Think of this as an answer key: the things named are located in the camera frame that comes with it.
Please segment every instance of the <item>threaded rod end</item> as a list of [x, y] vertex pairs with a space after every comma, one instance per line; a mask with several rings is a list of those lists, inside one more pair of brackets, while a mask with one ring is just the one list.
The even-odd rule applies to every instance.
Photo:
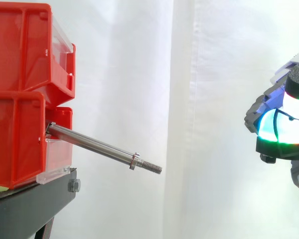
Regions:
[[146, 161], [143, 162], [142, 168], [157, 174], [160, 174], [162, 170], [161, 167]]

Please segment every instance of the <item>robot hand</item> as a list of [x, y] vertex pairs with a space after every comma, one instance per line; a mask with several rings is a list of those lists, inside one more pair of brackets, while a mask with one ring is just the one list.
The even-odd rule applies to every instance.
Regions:
[[247, 111], [245, 126], [258, 135], [256, 151], [264, 162], [292, 160], [292, 179], [299, 187], [299, 54], [271, 82]]

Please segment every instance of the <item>red plastic bin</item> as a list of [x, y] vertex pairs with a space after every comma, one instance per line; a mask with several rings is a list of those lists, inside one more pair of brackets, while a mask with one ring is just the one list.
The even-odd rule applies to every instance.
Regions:
[[0, 92], [0, 186], [12, 189], [45, 171], [46, 119], [72, 128], [72, 110], [46, 110], [43, 94]]
[[0, 2], [0, 91], [41, 92], [46, 107], [75, 96], [75, 46], [44, 3]]

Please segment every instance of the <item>bolt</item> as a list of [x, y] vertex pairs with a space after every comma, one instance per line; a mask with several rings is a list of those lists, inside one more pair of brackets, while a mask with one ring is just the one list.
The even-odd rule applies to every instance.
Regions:
[[157, 173], [157, 174], [160, 174], [161, 171], [162, 171], [162, 168], [155, 165], [155, 164], [152, 164], [152, 163], [149, 163], [149, 162], [146, 162], [142, 159], [139, 159], [138, 163], [137, 163], [137, 166], [140, 167], [140, 168], [143, 168], [143, 169], [146, 169], [148, 171], [151, 171], [153, 173]]
[[70, 181], [71, 187], [70, 191], [72, 193], [78, 193], [81, 189], [81, 180], [80, 179], [73, 179]]

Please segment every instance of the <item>glowing led light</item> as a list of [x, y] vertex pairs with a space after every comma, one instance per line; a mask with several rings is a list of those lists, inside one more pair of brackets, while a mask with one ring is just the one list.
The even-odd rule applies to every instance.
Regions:
[[[276, 110], [271, 110], [263, 116], [259, 136], [265, 140], [277, 142], [274, 131], [274, 115]], [[288, 116], [278, 113], [277, 115], [278, 142], [299, 143], [299, 120], [290, 120]]]
[[283, 109], [287, 114], [299, 119], [299, 100], [291, 97], [286, 92], [283, 100]]

